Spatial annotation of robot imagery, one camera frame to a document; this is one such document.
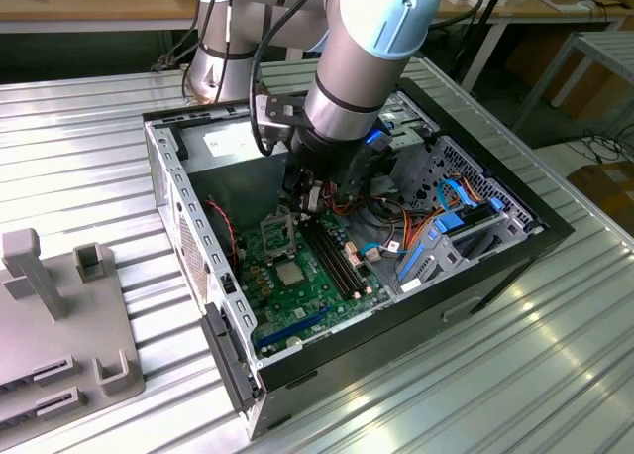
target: motherboard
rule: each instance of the motherboard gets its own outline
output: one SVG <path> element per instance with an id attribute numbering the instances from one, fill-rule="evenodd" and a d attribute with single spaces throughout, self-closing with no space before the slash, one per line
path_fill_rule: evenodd
<path id="1" fill-rule="evenodd" d="M 257 319 L 252 342 L 260 358 L 371 313 L 389 300 L 370 266 L 356 259 L 353 243 L 334 215 L 311 221 L 288 216 L 293 228 L 282 219 L 238 238 L 245 254 L 242 290 Z M 275 242 L 275 247 L 287 247 L 290 240 L 294 247 L 275 257 L 264 246 Z"/>

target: floor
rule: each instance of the floor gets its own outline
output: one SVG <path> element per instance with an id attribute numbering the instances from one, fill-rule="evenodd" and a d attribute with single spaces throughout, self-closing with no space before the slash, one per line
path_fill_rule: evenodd
<path id="1" fill-rule="evenodd" d="M 464 29 L 464 27 L 453 27 L 449 34 L 430 33 L 423 47 L 423 54 L 440 69 L 449 72 Z M 501 122 L 510 126 L 530 89 L 504 68 L 505 49 L 498 49 L 496 52 L 497 58 L 493 56 L 489 60 L 475 84 L 473 96 Z M 606 119 L 577 122 L 548 102 L 541 100 L 530 119 L 518 132 L 518 136 L 531 148 L 537 149 L 565 139 L 579 137 L 584 129 L 590 128 L 599 132 L 605 126 Z"/>

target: gray plastic tray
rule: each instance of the gray plastic tray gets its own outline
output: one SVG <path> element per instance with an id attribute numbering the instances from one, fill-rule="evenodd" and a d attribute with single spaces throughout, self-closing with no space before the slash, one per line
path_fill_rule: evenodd
<path id="1" fill-rule="evenodd" d="M 76 253 L 42 261 L 63 300 L 56 321 L 37 294 L 15 298 L 0 284 L 0 451 L 144 388 L 113 253 L 87 250 L 101 279 L 77 268 Z M 0 283 L 14 276 L 0 271 Z"/>

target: robotic arm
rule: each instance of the robotic arm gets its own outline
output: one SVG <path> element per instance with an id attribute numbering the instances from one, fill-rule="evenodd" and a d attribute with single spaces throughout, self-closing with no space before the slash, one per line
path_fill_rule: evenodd
<path id="1" fill-rule="evenodd" d="M 213 5 L 213 0 L 206 1 Z M 393 84 L 425 40 L 440 4 L 440 0 L 305 0 L 289 17 L 285 7 L 292 8 L 298 0 L 216 1 L 207 29 L 199 23 L 204 39 L 189 74 L 190 87 L 203 100 L 247 96 L 258 42 L 284 14 L 288 20 L 279 33 L 268 36 L 271 44 L 311 51 L 326 42 L 305 102 L 295 106 L 301 108 L 298 122 L 303 125 L 292 125 L 293 112 L 284 118 L 278 115 L 287 114 L 290 105 L 280 107 L 283 112 L 275 113 L 277 119 L 262 112 L 270 97 L 259 96 L 257 105 L 260 128 L 293 127 L 284 133 L 292 134 L 292 152 L 317 172 L 353 153 L 368 135 Z M 223 70 L 227 83 L 222 95 L 216 96 Z"/>

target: slotted metal surface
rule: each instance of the slotted metal surface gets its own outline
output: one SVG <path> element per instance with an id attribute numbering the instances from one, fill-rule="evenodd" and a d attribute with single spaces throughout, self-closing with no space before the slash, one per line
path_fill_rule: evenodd
<path id="1" fill-rule="evenodd" d="M 264 67 L 303 90 L 312 61 Z M 146 391 L 15 452 L 631 452 L 632 240 L 544 170 L 431 63 L 415 80 L 576 233 L 492 307 L 249 443 L 154 210 L 142 111 L 182 105 L 177 72 L 0 87 L 0 231 L 44 256 L 110 245 Z"/>
<path id="2" fill-rule="evenodd" d="M 634 32 L 579 33 L 575 46 L 634 84 Z"/>

